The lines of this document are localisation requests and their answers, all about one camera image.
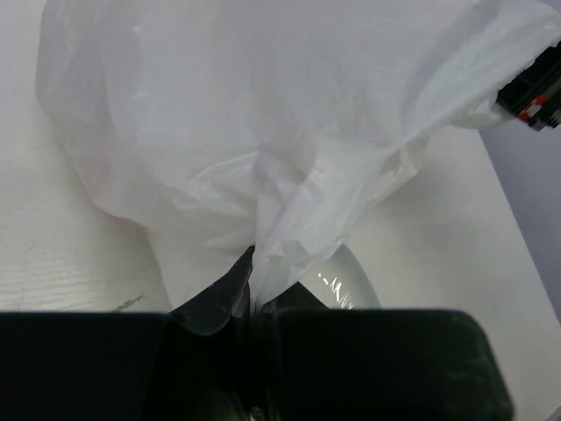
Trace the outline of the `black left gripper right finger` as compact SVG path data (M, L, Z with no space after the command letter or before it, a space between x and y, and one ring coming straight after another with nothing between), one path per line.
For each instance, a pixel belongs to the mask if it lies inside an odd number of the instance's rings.
M254 404L271 420L510 420L480 325L459 310L333 310L302 285L255 316Z

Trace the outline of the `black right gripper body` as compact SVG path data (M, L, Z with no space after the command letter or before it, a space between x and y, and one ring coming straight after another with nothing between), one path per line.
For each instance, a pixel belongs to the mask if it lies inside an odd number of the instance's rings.
M560 43L498 93L496 103L535 131L560 125Z

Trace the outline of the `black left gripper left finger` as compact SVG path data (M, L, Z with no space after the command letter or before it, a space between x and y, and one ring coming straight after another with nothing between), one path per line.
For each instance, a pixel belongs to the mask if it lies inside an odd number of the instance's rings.
M4 420L190 420L244 380L252 250L169 312L1 315Z

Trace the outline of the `white plastic bag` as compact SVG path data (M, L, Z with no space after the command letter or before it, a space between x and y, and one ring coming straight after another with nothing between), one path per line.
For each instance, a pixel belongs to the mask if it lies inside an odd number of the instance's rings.
M249 247L265 303L559 39L539 1L49 1L36 96L173 306Z

